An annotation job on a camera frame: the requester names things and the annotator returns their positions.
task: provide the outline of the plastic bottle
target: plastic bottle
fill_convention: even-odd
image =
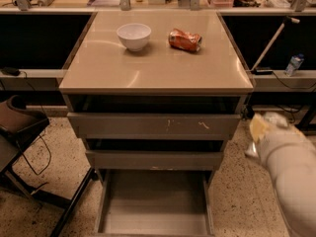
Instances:
[[[290,60],[289,63],[284,71],[285,75],[292,76],[295,74],[296,70],[300,67],[300,65],[304,61],[304,55],[299,53],[294,55]]]

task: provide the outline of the cable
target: cable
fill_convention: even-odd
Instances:
[[[1,87],[2,87],[3,91],[6,91],[6,87],[4,87],[4,84],[3,84],[2,80],[0,80],[0,84],[1,84]]]
[[[41,136],[41,139],[42,139],[44,136],[46,136],[46,129],[41,132],[41,135],[40,135],[40,136]],[[36,138],[36,139],[30,144],[30,146],[36,144],[39,139],[40,139],[40,137]],[[19,160],[20,160],[20,158],[18,158],[18,159],[12,164],[12,166],[16,165]]]
[[[252,97],[253,93],[250,93],[248,96],[247,96],[247,100],[245,101],[244,103],[244,109],[240,111],[240,116],[242,119],[247,119],[247,113],[249,111],[249,103],[250,103],[250,99]]]
[[[6,3],[6,4],[3,4],[1,5],[2,7],[5,7],[5,6],[8,6],[8,5],[15,5],[14,1],[11,0],[11,3]]]
[[[284,82],[282,82],[279,78],[278,78],[278,76],[275,74],[275,72],[273,71],[273,74],[274,74],[274,76],[276,77],[276,79],[278,80],[278,82],[280,82],[283,86],[285,86],[286,88],[288,88],[288,89],[292,89],[292,90],[309,90],[309,89],[312,89],[312,88],[314,88],[315,86],[316,86],[316,82],[314,83],[314,84],[312,84],[311,86],[309,86],[309,87],[290,87],[290,86],[288,86],[288,85],[286,85]]]
[[[37,91],[34,87],[33,87],[33,85],[28,81],[28,74],[27,74],[27,72],[26,71],[21,71],[21,73],[24,73],[25,74],[25,78],[24,79],[26,79],[26,82],[27,82],[27,84],[33,89],[33,91]],[[47,113],[46,113],[46,111],[44,110],[44,108],[43,108],[43,106],[42,106],[42,103],[41,103],[41,100],[39,100],[39,105],[40,105],[40,108],[41,108],[41,111],[47,116]]]
[[[23,158],[26,160],[26,162],[27,162],[27,164],[29,165],[29,167],[31,168],[31,170],[32,170],[37,176],[39,176],[44,170],[46,170],[46,169],[48,168],[48,166],[50,165],[50,162],[51,162],[51,151],[50,151],[50,149],[48,148],[46,142],[44,141],[44,139],[42,138],[41,135],[39,135],[39,138],[41,139],[41,141],[42,141],[43,144],[45,145],[45,147],[46,147],[46,149],[47,149],[47,152],[48,152],[48,162],[47,162],[46,166],[41,169],[41,171],[37,172],[37,171],[33,168],[33,166],[31,165],[31,163],[29,162],[29,160],[28,160],[28,158],[25,156],[25,154],[22,154]],[[21,147],[20,147],[20,144],[19,144],[18,141],[17,141],[17,145],[18,145],[20,151],[22,151],[22,150],[21,150]]]
[[[35,193],[37,193],[41,187],[43,187],[44,185],[47,185],[48,182],[44,182],[41,185],[37,186],[32,192],[31,192],[31,196],[33,196]]]
[[[291,110],[288,110],[288,109],[286,109],[285,107],[282,107],[282,106],[280,106],[280,105],[275,105],[275,106],[278,107],[278,108],[280,108],[280,109],[282,109],[283,111],[285,111],[285,112],[287,112],[287,113],[298,114],[298,113],[302,110],[302,108],[303,108],[305,105],[301,105],[301,106],[299,106],[298,108],[291,107],[291,106],[287,105],[287,107],[290,108]]]

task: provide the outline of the terrazzo floor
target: terrazzo floor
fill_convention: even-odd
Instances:
[[[269,174],[245,158],[250,142],[248,120],[241,120],[224,159],[208,190],[216,237],[287,237],[274,197]],[[34,187],[71,198],[89,169],[84,146],[74,135],[67,118],[51,118],[43,136],[51,162],[35,175],[21,158],[14,170]],[[26,156],[41,170],[48,160],[42,141],[28,149]],[[89,236],[94,231],[102,186],[91,181],[60,236]],[[39,208],[24,197],[0,191],[0,236],[49,236],[62,209],[44,204]]]

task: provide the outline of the white bowl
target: white bowl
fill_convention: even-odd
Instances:
[[[118,28],[117,34],[120,42],[127,49],[140,51],[148,44],[151,29],[143,24],[131,23]]]

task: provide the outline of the workbench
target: workbench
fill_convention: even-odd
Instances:
[[[131,22],[152,29],[139,52],[116,34]],[[200,51],[170,47],[173,28]],[[253,91],[215,11],[98,11],[59,90],[104,187],[96,235],[213,236],[207,189]]]

